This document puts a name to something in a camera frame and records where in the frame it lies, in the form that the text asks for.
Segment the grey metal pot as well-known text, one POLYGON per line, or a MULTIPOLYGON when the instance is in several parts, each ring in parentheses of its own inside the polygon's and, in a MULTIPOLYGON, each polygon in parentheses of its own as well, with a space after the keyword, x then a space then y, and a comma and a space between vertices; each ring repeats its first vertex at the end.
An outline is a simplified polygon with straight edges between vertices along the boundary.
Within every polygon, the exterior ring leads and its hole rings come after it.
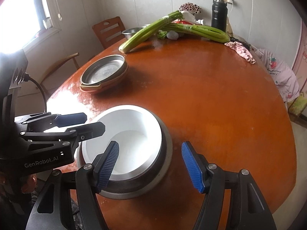
POLYGON ((119 105, 93 119, 105 133, 81 143, 77 166, 92 163, 111 141, 119 144, 119 156, 107 187, 100 195, 132 199, 152 190, 165 176, 172 159, 172 138, 165 123, 153 112, 136 105, 119 105))

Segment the large white noodle bowl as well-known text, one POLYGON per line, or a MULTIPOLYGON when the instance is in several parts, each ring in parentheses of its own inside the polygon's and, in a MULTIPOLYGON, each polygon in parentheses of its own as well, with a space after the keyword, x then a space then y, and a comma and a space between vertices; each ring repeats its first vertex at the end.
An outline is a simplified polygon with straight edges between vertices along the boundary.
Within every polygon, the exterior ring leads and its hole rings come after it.
POLYGON ((102 112, 94 121, 105 125, 105 133, 82 143, 83 158, 91 163, 111 141, 118 142, 119 156, 110 177, 112 181, 141 176, 156 162, 162 130, 150 111, 135 105, 120 105, 102 112))

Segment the pink animal-shaped plate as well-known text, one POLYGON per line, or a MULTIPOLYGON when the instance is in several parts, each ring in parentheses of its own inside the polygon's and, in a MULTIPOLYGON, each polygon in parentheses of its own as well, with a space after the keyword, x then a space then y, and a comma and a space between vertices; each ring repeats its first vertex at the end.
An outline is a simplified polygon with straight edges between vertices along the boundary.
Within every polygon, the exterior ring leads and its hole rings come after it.
POLYGON ((127 72, 124 72, 123 74, 121 74, 120 76, 107 81, 107 82, 103 82, 100 85, 97 86, 88 86, 88 85, 82 85, 80 84, 80 90, 82 92, 85 93, 89 93, 89 94, 97 94, 103 91, 106 91, 116 85, 118 85, 127 75, 127 72))

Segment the shallow stainless steel pan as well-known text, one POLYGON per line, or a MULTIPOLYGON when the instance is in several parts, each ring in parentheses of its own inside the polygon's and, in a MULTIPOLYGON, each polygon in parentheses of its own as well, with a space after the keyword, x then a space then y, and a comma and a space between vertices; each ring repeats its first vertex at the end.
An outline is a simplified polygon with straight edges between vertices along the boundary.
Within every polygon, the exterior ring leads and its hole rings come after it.
POLYGON ((127 63, 122 55, 109 55, 91 64, 82 74, 80 82, 84 85, 98 85, 115 78, 126 69, 127 63))

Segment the yellow wooden plate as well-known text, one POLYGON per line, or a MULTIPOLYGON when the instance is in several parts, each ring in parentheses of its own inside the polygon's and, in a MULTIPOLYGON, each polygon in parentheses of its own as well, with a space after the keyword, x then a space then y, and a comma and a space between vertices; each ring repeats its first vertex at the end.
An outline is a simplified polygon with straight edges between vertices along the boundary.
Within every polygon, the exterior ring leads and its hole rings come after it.
POLYGON ((80 87, 84 91, 103 91, 115 86, 126 77, 129 69, 125 62, 93 66, 86 69, 80 78, 80 87))

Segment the brown wooden slat chair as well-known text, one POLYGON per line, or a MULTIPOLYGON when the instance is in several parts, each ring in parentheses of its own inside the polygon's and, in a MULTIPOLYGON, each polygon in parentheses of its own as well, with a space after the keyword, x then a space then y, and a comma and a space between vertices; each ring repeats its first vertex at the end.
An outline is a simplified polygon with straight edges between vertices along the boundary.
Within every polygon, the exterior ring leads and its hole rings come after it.
POLYGON ((122 34, 125 27, 120 17, 104 20, 93 25, 92 29, 104 49, 125 38, 122 34))

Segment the stainless steel mixing bowl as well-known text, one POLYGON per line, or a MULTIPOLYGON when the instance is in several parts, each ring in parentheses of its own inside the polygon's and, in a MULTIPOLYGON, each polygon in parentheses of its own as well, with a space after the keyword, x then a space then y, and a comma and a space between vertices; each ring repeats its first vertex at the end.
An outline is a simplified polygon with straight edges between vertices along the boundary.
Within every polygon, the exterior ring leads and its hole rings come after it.
POLYGON ((127 29, 122 31, 122 35, 126 38, 126 39, 130 39, 133 35, 135 35, 138 31, 140 31, 141 29, 143 29, 144 27, 137 27, 137 28, 131 28, 131 29, 127 29))

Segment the pink strawberry child garment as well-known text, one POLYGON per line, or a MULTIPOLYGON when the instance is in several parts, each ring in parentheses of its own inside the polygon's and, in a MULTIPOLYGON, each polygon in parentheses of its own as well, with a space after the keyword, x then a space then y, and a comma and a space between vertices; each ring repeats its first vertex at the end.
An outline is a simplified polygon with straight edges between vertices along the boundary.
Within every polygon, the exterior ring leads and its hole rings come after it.
POLYGON ((291 102, 299 97, 299 83, 286 62, 267 49, 257 49, 256 55, 262 61, 268 73, 272 77, 284 103, 291 102))

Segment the pink patterned cloth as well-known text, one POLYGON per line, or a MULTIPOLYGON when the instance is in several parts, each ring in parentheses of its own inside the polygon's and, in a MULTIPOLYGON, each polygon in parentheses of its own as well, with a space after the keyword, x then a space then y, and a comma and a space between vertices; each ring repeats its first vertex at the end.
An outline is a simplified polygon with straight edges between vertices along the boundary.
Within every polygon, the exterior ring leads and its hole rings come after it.
POLYGON ((248 61, 251 64, 255 64, 256 60, 250 53, 248 49, 246 49, 245 46, 243 46, 242 43, 234 41, 234 42, 227 42, 224 44, 225 46, 229 47, 230 49, 234 50, 239 56, 244 58, 246 61, 248 61))

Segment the rear celery bunch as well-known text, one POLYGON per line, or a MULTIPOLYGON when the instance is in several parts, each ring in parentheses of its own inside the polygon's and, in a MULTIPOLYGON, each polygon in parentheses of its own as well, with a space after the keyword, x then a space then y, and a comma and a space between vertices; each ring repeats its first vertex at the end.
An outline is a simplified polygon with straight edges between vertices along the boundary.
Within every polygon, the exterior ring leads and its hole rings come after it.
POLYGON ((163 27, 162 30, 197 35, 219 43, 227 43, 230 41, 230 37, 226 32, 207 25, 170 23, 163 27))

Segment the celery bunch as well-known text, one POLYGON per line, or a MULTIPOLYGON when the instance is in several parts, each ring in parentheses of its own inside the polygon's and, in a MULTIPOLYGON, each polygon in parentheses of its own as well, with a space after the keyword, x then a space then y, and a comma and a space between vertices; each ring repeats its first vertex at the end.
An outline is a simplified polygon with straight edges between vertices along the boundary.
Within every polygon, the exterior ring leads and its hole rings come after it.
POLYGON ((135 47, 137 47, 139 44, 149 39, 152 35, 154 35, 156 32, 158 32, 159 30, 161 30, 162 28, 164 28, 174 20, 182 18, 183 18, 182 12, 180 12, 179 10, 172 12, 162 17, 161 19, 158 19, 155 22, 149 24, 145 28, 139 30, 130 39, 122 43, 119 46, 118 50, 121 53, 126 54, 135 47))
POLYGON ((163 27, 162 30, 197 35, 219 43, 227 43, 230 41, 230 37, 226 32, 207 25, 170 23, 163 27))

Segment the white foam fruit net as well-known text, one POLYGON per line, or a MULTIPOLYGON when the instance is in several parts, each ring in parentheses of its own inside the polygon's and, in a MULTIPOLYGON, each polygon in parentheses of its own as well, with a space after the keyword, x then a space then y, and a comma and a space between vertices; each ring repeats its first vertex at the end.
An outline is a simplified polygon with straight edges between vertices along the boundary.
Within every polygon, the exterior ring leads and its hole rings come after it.
POLYGON ((175 31, 168 31, 167 32, 167 38, 170 40, 178 40, 179 34, 175 31))

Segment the front celery bunch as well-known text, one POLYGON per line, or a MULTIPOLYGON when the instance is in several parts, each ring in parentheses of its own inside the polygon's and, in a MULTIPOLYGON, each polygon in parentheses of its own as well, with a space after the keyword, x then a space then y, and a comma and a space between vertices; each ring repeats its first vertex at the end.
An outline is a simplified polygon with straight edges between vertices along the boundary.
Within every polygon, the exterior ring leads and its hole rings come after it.
POLYGON ((155 22, 149 24, 145 28, 139 30, 130 39, 122 43, 119 46, 118 50, 121 53, 126 54, 135 47, 137 47, 139 44, 149 39, 152 35, 154 35, 156 32, 158 32, 159 30, 161 30, 162 28, 164 28, 174 20, 182 18, 183 18, 182 12, 180 12, 179 10, 172 12, 162 17, 161 19, 158 19, 155 22))

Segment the black thermos flask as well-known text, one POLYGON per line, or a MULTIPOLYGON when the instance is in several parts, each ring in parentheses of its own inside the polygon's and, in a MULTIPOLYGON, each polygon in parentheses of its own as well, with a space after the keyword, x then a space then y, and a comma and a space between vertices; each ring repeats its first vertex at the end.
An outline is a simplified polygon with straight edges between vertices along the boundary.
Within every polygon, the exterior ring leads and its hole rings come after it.
POLYGON ((213 0, 211 26, 226 32, 227 13, 227 3, 224 0, 213 0))

